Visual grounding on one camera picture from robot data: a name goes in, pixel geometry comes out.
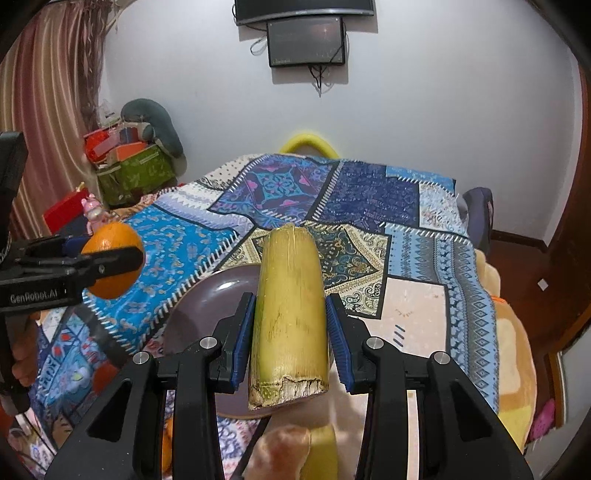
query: wall-mounted tv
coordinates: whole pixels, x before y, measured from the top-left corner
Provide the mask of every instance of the wall-mounted tv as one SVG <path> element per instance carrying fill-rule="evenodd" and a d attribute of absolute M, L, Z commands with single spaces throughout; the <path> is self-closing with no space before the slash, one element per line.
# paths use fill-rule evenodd
<path fill-rule="evenodd" d="M 373 15 L 374 0 L 235 0 L 236 24 L 296 15 Z"/>

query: pink slipper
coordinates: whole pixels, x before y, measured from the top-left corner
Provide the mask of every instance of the pink slipper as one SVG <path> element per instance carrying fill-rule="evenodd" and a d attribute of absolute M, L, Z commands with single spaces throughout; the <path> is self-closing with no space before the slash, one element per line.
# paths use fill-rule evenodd
<path fill-rule="evenodd" d="M 537 440 L 546 435 L 554 423 L 554 413 L 556 412 L 556 402 L 553 398 L 549 399 L 542 411 L 534 419 L 534 424 L 530 430 L 530 440 Z"/>

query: bed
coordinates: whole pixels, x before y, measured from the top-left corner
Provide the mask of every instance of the bed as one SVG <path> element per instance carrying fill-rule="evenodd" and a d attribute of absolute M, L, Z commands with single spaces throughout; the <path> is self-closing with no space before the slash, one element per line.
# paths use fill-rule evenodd
<path fill-rule="evenodd" d="M 128 213 L 123 221 L 142 236 L 147 258 L 136 285 L 117 300 L 85 293 L 84 304 L 43 316 L 28 416 L 44 442 L 35 433 L 12 440 L 40 464 L 27 463 L 38 477 L 96 398 L 95 372 L 142 349 L 162 355 L 168 314 L 183 295 L 216 271 L 260 262 L 265 235 L 286 222 L 314 236 L 327 294 L 339 293 L 372 334 L 405 352 L 449 352 L 523 449 L 536 391 L 527 335 L 462 225 L 452 179 L 353 160 L 247 155 Z M 342 405 L 342 385 L 332 384 L 333 405 Z M 363 402 L 349 404 L 361 428 Z M 167 415 L 172 409 L 169 395 Z M 412 421 L 412 393 L 409 409 Z M 256 425 L 219 418 L 227 478 Z M 412 457 L 416 429 L 409 441 Z M 347 449 L 356 444 L 340 448 L 341 477 L 352 478 L 356 457 Z M 409 479 L 417 472 L 411 458 Z"/>

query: human hand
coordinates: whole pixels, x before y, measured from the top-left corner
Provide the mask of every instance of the human hand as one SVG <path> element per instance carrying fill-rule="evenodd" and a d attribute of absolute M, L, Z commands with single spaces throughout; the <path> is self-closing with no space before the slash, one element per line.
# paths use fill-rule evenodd
<path fill-rule="evenodd" d="M 29 317 L 27 328 L 12 346 L 12 374 L 23 387 L 30 387 L 37 378 L 37 322 L 39 313 Z"/>

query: striped curtain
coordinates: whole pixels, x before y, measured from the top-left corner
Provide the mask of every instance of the striped curtain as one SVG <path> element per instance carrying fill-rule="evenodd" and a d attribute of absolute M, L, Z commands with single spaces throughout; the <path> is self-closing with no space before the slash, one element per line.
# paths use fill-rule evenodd
<path fill-rule="evenodd" d="M 0 64 L 0 130 L 22 131 L 29 150 L 11 215 L 17 238 L 48 235 L 43 213 L 80 182 L 100 195 L 82 138 L 97 126 L 111 6 L 109 0 L 47 5 Z"/>

